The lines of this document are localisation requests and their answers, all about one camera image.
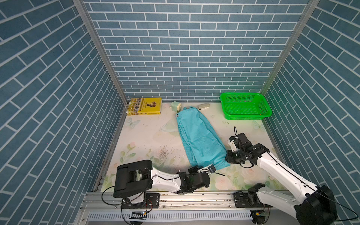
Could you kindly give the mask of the teal long pants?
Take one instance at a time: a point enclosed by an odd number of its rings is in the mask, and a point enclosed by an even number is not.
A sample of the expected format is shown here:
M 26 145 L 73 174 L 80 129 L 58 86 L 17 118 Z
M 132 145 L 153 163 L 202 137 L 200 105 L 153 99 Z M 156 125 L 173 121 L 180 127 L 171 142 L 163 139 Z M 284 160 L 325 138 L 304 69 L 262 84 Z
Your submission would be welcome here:
M 175 116 L 182 144 L 190 164 L 216 170 L 229 167 L 225 160 L 227 150 L 208 119 L 194 107 L 184 109 Z

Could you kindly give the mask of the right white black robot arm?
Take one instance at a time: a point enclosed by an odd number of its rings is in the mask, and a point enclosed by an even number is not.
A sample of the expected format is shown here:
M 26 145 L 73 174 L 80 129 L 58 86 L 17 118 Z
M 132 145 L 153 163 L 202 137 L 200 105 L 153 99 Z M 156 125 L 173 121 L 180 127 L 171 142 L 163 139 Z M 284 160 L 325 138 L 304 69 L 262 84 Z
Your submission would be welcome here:
M 338 219 L 333 192 L 327 186 L 318 186 L 303 178 L 270 152 L 264 145 L 253 145 L 244 133 L 231 136 L 231 149 L 226 161 L 243 165 L 250 162 L 279 181 L 291 195 L 275 191 L 257 183 L 247 191 L 246 200 L 251 206 L 272 206 L 297 219 L 301 225 L 330 225 Z

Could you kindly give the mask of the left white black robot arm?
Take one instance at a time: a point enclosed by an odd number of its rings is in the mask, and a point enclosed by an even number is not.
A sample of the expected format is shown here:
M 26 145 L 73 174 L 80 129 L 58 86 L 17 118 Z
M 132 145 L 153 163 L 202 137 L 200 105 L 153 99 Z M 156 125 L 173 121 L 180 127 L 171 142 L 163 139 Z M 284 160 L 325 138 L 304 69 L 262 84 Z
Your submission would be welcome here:
M 137 204 L 145 200 L 146 191 L 152 188 L 177 195 L 190 194 L 197 189 L 208 188 L 210 174 L 215 172 L 214 165 L 204 168 L 195 166 L 187 172 L 170 174 L 156 169 L 151 160 L 123 164 L 117 167 L 113 197 Z

